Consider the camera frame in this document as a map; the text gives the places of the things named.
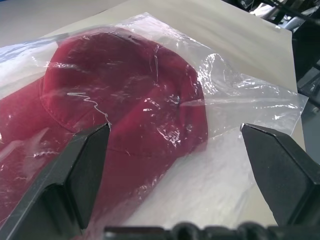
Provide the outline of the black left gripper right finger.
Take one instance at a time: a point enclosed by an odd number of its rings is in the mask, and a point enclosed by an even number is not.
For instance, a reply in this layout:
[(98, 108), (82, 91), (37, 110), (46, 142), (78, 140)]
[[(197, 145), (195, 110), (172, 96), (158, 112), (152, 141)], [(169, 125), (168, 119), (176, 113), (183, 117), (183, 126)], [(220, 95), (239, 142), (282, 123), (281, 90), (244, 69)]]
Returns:
[(249, 123), (240, 131), (276, 223), (320, 226), (320, 165), (286, 133)]

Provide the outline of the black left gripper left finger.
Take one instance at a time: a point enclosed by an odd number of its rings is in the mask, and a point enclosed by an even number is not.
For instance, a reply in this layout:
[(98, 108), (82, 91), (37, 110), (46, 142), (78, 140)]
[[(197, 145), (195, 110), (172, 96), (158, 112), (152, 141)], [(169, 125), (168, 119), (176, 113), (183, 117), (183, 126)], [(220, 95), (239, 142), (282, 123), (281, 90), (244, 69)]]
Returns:
[(35, 178), (0, 228), (0, 240), (72, 240), (88, 227), (110, 127), (76, 133)]

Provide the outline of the clear plastic bag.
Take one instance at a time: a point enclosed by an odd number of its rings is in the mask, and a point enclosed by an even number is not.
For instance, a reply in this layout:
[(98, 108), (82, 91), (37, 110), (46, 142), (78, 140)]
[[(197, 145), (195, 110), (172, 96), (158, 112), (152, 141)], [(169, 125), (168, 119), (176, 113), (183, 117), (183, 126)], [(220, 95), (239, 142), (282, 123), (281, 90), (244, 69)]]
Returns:
[(160, 226), (179, 222), (234, 226), (254, 183), (242, 123), (258, 124), (291, 134), (306, 98), (289, 89), (240, 73), (220, 54), (148, 13), (117, 24), (0, 47), (0, 100), (46, 73), (64, 40), (93, 30), (119, 28), (156, 42), (183, 58), (202, 87), (208, 139), (202, 149), (177, 158), (140, 205), (124, 221), (94, 219), (72, 240), (99, 240), (105, 227)]

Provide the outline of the dark red baseball cap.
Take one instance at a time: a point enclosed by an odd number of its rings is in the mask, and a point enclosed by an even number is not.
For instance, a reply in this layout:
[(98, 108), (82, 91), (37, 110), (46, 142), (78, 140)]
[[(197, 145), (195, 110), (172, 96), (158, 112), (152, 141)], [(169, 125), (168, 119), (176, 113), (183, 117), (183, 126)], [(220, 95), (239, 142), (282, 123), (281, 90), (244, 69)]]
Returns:
[(59, 44), (44, 76), (0, 100), (0, 222), (73, 135), (110, 123), (92, 216), (123, 222), (178, 158), (208, 140), (196, 71), (121, 28)]

